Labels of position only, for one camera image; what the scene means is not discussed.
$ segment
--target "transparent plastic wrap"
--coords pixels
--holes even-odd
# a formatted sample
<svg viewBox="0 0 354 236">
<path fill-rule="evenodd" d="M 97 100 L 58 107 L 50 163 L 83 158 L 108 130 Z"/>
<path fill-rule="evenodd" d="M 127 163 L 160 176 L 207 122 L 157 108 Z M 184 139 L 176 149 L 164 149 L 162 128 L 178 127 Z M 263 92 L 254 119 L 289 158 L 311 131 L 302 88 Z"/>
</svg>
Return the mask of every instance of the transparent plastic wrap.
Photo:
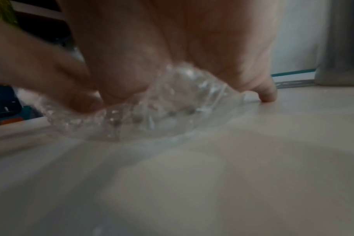
<svg viewBox="0 0 354 236">
<path fill-rule="evenodd" d="M 129 142 L 215 125 L 230 118 L 243 97 L 212 74 L 183 63 L 168 67 L 144 93 L 92 115 L 74 113 L 36 94 L 32 105 L 66 135 Z"/>
</svg>

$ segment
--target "clear plastic bag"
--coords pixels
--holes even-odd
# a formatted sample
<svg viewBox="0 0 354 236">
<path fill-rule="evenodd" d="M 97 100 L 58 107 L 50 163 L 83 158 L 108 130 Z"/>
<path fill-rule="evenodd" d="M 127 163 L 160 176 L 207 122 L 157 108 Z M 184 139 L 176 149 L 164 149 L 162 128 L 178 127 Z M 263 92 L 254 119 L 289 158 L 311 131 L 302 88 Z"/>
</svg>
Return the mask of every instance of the clear plastic bag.
<svg viewBox="0 0 354 236">
<path fill-rule="evenodd" d="M 229 118 L 243 97 L 212 74 L 183 63 L 167 68 L 144 93 L 93 115 L 74 113 L 39 95 L 32 105 L 66 135 L 120 142 L 174 137 L 214 125 Z"/>
</svg>

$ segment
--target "gray object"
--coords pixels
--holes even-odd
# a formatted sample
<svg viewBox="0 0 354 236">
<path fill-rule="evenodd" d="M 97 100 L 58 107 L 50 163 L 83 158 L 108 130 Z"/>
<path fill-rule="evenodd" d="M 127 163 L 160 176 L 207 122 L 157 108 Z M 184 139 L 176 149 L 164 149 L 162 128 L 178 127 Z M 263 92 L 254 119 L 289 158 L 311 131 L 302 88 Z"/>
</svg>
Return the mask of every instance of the gray object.
<svg viewBox="0 0 354 236">
<path fill-rule="evenodd" d="M 354 0 L 330 0 L 315 82 L 354 86 Z"/>
</svg>

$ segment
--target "white countertop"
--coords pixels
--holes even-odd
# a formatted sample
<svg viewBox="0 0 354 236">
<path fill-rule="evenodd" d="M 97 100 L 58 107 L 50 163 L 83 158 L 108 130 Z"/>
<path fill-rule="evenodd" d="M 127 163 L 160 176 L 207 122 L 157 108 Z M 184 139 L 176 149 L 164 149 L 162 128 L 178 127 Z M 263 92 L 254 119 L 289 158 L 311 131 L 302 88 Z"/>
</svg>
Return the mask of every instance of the white countertop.
<svg viewBox="0 0 354 236">
<path fill-rule="evenodd" d="M 246 101 L 179 143 L 1 126 L 0 235 L 354 235 L 354 88 Z"/>
</svg>

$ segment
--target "teal stripe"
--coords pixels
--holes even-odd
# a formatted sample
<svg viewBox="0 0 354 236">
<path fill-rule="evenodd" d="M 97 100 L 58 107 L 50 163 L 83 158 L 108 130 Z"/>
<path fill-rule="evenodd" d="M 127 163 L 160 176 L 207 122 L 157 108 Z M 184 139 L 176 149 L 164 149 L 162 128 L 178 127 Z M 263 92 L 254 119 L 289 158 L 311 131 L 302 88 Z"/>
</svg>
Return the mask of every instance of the teal stripe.
<svg viewBox="0 0 354 236">
<path fill-rule="evenodd" d="M 316 71 L 316 69 L 298 70 L 298 71 L 291 71 L 291 72 L 274 74 L 274 75 L 272 75 L 272 77 L 285 76 L 285 75 L 297 75 L 297 74 L 310 73 L 310 72 L 315 72 L 315 71 Z"/>
</svg>

